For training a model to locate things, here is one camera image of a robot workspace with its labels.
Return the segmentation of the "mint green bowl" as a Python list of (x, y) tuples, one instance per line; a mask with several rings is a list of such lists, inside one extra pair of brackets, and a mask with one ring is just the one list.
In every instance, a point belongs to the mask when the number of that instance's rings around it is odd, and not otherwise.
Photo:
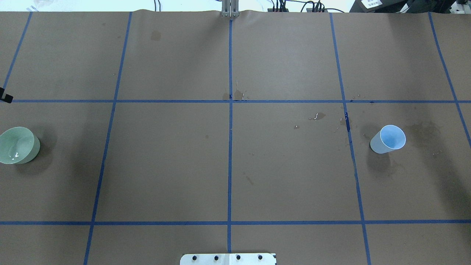
[(14, 127), (0, 136), (0, 162), (19, 165), (32, 161), (40, 151), (39, 138), (28, 128)]

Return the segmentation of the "light blue plastic cup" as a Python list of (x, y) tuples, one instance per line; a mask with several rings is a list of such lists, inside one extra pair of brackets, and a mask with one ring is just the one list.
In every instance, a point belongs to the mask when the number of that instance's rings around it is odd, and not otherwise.
[(402, 149), (407, 142), (406, 140), (406, 135), (401, 128), (395, 125), (386, 125), (371, 139), (370, 148), (375, 153), (385, 154)]

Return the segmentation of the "aluminium frame post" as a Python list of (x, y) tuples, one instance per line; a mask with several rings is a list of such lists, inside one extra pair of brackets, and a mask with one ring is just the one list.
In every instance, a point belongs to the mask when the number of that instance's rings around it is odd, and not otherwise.
[(222, 17), (236, 18), (239, 17), (239, 0), (221, 0), (222, 3)]

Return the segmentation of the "white column pedestal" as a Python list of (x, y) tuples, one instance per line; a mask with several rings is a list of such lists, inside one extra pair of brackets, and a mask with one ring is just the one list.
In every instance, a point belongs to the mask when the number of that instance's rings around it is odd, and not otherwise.
[(185, 254), (180, 265), (276, 265), (276, 254), (272, 253), (213, 253)]

